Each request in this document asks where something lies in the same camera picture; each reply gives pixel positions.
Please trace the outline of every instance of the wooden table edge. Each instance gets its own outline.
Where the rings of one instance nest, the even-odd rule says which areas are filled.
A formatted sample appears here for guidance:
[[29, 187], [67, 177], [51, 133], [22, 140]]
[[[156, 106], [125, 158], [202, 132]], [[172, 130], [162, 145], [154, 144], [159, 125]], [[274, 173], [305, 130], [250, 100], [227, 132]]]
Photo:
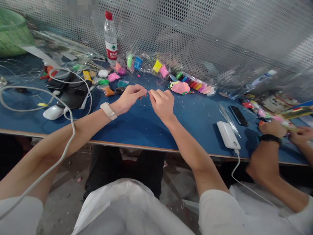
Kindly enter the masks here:
[[[44, 138], [47, 134], [39, 134], [34, 132], [24, 132], [24, 131], [14, 131], [14, 130], [7, 130], [1, 129], [1, 134], [11, 134], [11, 135], [20, 135], [26, 137], [36, 137], [36, 138]], [[107, 142], [107, 141], [100, 141], [100, 140], [89, 140], [88, 143], [92, 144], [101, 144], [106, 146], [113, 146], [113, 147], [120, 147], [120, 148], [134, 148], [134, 149], [144, 149], [144, 150], [154, 150], [154, 151], [162, 151], [162, 152], [172, 152], [172, 153], [179, 153], [179, 150], [175, 149], [164, 149], [164, 148], [156, 148], [156, 147], [147, 147], [142, 145], [131, 145], [131, 144], [121, 144], [115, 142]], [[218, 154], [209, 154], [211, 157], [219, 157], [219, 158], [228, 158], [228, 159], [238, 159], [237, 157], [233, 156], [226, 156], [226, 155], [218, 155]], [[242, 160], [248, 161], [249, 158], [240, 158]], [[288, 162], [279, 162], [281, 164], [288, 164], [288, 165], [301, 165], [301, 166], [308, 166], [307, 164], [300, 164], [300, 163], [288, 163]]]

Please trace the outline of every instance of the white shirt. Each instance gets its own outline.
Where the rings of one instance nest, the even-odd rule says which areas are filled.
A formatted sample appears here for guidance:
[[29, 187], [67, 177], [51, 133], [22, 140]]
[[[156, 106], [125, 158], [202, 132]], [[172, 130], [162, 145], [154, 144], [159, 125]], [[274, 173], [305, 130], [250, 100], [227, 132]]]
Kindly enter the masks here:
[[[289, 221], [295, 223], [292, 226], [285, 221], [286, 219], [279, 217], [277, 209], [276, 211], [270, 207], [260, 209], [259, 206], [264, 205], [246, 201], [247, 198], [251, 200], [251, 195], [245, 194], [240, 187], [232, 186], [231, 192], [235, 197], [220, 190], [208, 190], [201, 195], [199, 226], [202, 234], [243, 235], [263, 234], [266, 231], [266, 234], [286, 235], [301, 234], [294, 227], [305, 231], [312, 229], [312, 197], [302, 212], [288, 217]], [[17, 197], [1, 200], [0, 214], [16, 200]], [[42, 211], [40, 200], [26, 197], [16, 209], [0, 221], [1, 234], [36, 234]], [[161, 204], [149, 188], [136, 180], [120, 179], [90, 193], [83, 204], [72, 234], [181, 235], [193, 232]]]

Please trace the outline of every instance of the water bottle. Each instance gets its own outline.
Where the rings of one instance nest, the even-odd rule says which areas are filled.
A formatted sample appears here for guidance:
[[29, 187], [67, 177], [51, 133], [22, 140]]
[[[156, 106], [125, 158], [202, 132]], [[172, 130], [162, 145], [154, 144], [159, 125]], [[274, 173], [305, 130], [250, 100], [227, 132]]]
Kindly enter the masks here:
[[107, 57], [110, 64], [116, 65], [117, 60], [117, 36], [116, 28], [113, 21], [112, 13], [109, 11], [105, 12], [105, 23], [104, 23], [104, 39], [105, 47], [107, 49]]
[[235, 100], [236, 98], [241, 98], [244, 94], [248, 93], [249, 91], [253, 90], [259, 83], [270, 79], [273, 75], [275, 75], [277, 71], [269, 70], [263, 76], [258, 77], [251, 83], [246, 83], [243, 87], [233, 91], [232, 93], [228, 94], [229, 98]]

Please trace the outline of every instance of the electrical cord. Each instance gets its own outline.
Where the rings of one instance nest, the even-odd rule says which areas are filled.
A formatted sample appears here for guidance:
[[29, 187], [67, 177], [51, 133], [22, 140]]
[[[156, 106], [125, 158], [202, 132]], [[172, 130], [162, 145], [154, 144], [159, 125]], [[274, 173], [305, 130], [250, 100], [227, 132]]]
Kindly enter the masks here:
[[[57, 77], [54, 77], [54, 76], [51, 76], [51, 73], [56, 71], [56, 70], [67, 70], [68, 72], [71, 72], [73, 74], [75, 74], [76, 76], [78, 76], [82, 81], [79, 81], [79, 82], [65, 82], [65, 81], [62, 81], [62, 80], [59, 80], [57, 79]], [[89, 96], [90, 96], [90, 108], [89, 108], [89, 112], [86, 114], [88, 115], [91, 111], [91, 106], [92, 106], [92, 95], [91, 95], [91, 92], [90, 92], [90, 88], [88, 86], [88, 84], [86, 83], [86, 81], [81, 77], [79, 76], [77, 73], [75, 72], [72, 72], [71, 70], [69, 70], [68, 68], [60, 68], [60, 69], [52, 69], [49, 73], [50, 77], [54, 80], [57, 80], [59, 82], [63, 82], [63, 83], [69, 83], [69, 84], [75, 84], [75, 83], [81, 83], [81, 82], [84, 82], [87, 86], [87, 89], [88, 89], [88, 93], [89, 93]], [[67, 142], [65, 148], [64, 148], [64, 151], [63, 151], [63, 154], [62, 156], [60, 157], [60, 159], [52, 166], [50, 167], [45, 173], [43, 173], [34, 183], [32, 183], [28, 189], [25, 190], [25, 192], [19, 197], [19, 199], [10, 207], [10, 209], [8, 209], [6, 212], [4, 212], [1, 216], [0, 216], [0, 221], [2, 219], [4, 219], [12, 210], [14, 210], [14, 208], [17, 207], [17, 205], [27, 196], [27, 194], [47, 175], [49, 174], [54, 168], [56, 168], [56, 166], [58, 166], [65, 158], [65, 155], [66, 155], [66, 152], [69, 148], [69, 145], [71, 144], [74, 136], [75, 136], [75, 133], [76, 133], [76, 130], [75, 130], [75, 125], [74, 125], [74, 120], [73, 119], [73, 114], [72, 114], [72, 111], [71, 109], [66, 105], [65, 102], [63, 102], [60, 98], [57, 97], [57, 93], [59, 93], [59, 91], [54, 91], [53, 93], [49, 92], [49, 91], [46, 91], [46, 90], [43, 90], [43, 89], [40, 89], [40, 88], [36, 88], [36, 87], [30, 87], [30, 86], [4, 86], [0, 89], [0, 103], [2, 103], [2, 105], [4, 107], [6, 107], [7, 109], [9, 110], [12, 110], [12, 111], [15, 111], [15, 112], [30, 112], [30, 111], [36, 111], [36, 110], [39, 110], [39, 109], [42, 109], [42, 108], [45, 108], [45, 106], [43, 107], [39, 107], [39, 108], [35, 108], [35, 109], [29, 109], [29, 110], [18, 110], [18, 109], [13, 109], [11, 107], [9, 107], [5, 102], [4, 102], [4, 99], [3, 99], [3, 92], [6, 90], [6, 89], [9, 89], [9, 88], [26, 88], [26, 89], [33, 89], [33, 90], [39, 90], [39, 91], [43, 91], [43, 92], [46, 92], [48, 94], [50, 94], [52, 96], [51, 100], [49, 101], [48, 105], [52, 103], [53, 99], [57, 99], [59, 102], [61, 102], [64, 106], [65, 106], [65, 109], [64, 109], [64, 117], [68, 120], [71, 121], [71, 124], [72, 124], [72, 128], [73, 128], [73, 134], [72, 136], [70, 137], [69, 141]], [[66, 116], [66, 112], [69, 112], [70, 114], [70, 118], [68, 118]]]
[[[232, 170], [232, 173], [231, 173], [231, 176], [234, 180], [236, 180], [238, 183], [240, 183], [241, 185], [243, 185], [244, 187], [246, 187], [247, 189], [249, 189], [250, 191], [254, 192], [256, 195], [258, 195], [259, 197], [261, 197], [263, 200], [265, 200], [266, 202], [268, 202], [269, 204], [273, 205], [275, 208], [277, 208], [278, 210], [280, 210], [274, 203], [270, 202], [269, 200], [267, 200], [266, 198], [264, 198], [263, 196], [261, 196], [260, 194], [258, 194], [257, 192], [253, 191], [251, 188], [249, 188], [248, 186], [244, 185], [242, 182], [240, 182], [239, 180], [237, 180], [235, 177], [234, 177], [234, 173], [236, 171], [236, 169], [238, 168], [238, 166], [240, 165], [240, 154], [239, 154], [239, 150], [238, 149], [235, 149], [234, 150], [235, 153], [237, 154], [238, 156], [238, 163], [237, 165], [235, 166], [235, 168]], [[287, 216], [283, 215], [283, 217], [291, 224], [291, 226], [296, 229], [298, 232], [302, 233], [303, 235], [305, 235], [302, 231], [300, 231], [298, 228], [295, 227], [295, 225], [293, 225], [293, 223], [290, 222], [290, 220], [287, 218]]]

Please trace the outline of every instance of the watch strap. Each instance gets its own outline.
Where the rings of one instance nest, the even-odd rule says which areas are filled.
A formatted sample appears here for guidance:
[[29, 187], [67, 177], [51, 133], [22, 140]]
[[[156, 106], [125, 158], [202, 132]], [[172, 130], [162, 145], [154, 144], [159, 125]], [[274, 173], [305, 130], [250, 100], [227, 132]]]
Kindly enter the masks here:
[[109, 103], [105, 102], [102, 105], [100, 105], [100, 108], [103, 109], [103, 111], [106, 113], [106, 115], [113, 121], [117, 118], [116, 114], [113, 112], [111, 107], [109, 106]]
[[262, 135], [260, 137], [260, 141], [266, 141], [266, 142], [277, 142], [279, 143], [279, 145], [281, 145], [282, 141], [280, 138], [278, 138], [277, 136], [275, 135], [272, 135], [272, 134], [265, 134], [265, 135]]

